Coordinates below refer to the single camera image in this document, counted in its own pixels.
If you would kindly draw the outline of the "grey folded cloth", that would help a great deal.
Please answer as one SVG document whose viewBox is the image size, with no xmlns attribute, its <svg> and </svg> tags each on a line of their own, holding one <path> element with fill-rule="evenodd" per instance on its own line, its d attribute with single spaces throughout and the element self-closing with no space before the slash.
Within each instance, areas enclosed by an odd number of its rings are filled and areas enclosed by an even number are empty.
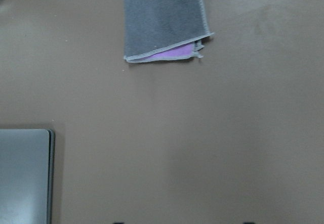
<svg viewBox="0 0 324 224">
<path fill-rule="evenodd" d="M 124 0 L 128 63 L 202 58 L 209 30 L 203 0 Z"/>
</svg>

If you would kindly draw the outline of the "grey laptop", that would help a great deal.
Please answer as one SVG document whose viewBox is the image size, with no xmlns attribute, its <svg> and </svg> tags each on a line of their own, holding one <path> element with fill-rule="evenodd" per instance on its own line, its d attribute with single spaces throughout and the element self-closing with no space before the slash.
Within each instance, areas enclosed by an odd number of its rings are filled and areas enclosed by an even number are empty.
<svg viewBox="0 0 324 224">
<path fill-rule="evenodd" d="M 1 129 L 1 223 L 51 223 L 55 133 Z"/>
</svg>

